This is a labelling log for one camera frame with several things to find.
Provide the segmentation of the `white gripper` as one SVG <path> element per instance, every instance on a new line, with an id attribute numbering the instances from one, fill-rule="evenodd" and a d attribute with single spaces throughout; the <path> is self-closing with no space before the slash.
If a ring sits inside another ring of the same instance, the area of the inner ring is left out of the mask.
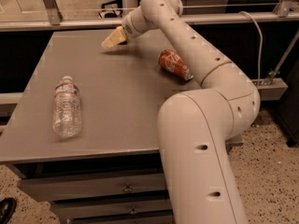
<path id="1" fill-rule="evenodd" d="M 122 20 L 122 26 L 118 26 L 102 42 L 104 49 L 111 49 L 120 43 L 126 42 L 128 37 L 136 38 L 147 32 L 147 23 L 143 16 L 142 9 L 137 7 L 129 12 Z"/>

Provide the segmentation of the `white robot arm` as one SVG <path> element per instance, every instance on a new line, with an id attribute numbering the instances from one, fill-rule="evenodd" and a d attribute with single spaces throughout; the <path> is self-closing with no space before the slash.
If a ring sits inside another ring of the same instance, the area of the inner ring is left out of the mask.
<path id="1" fill-rule="evenodd" d="M 260 94 L 236 64 L 181 19 L 181 13 L 180 0 L 141 0 L 102 46 L 110 49 L 159 29 L 200 86 L 170 97 L 157 118 L 176 224 L 249 224 L 225 142 L 256 119 Z"/>

